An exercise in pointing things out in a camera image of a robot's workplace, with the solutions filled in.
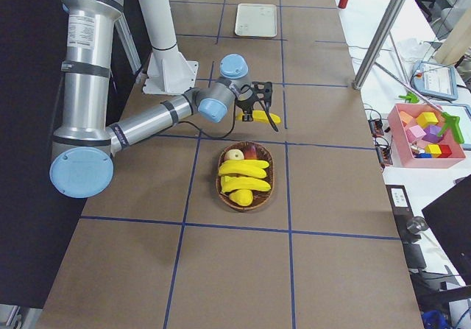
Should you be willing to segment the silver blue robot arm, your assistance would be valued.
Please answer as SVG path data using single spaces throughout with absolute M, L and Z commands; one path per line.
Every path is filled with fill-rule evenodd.
M 173 127 L 193 114 L 221 121 L 230 106 L 248 113 L 257 99 L 245 59 L 229 54 L 220 77 L 206 89 L 192 85 L 198 65 L 180 52 L 169 0 L 138 0 L 152 45 L 148 83 L 169 98 L 144 112 L 107 124 L 112 42 L 120 32 L 131 47 L 124 0 L 61 0 L 68 13 L 63 73 L 63 122 L 52 136 L 49 176 L 72 198 L 88 198 L 108 187 L 113 156 Z

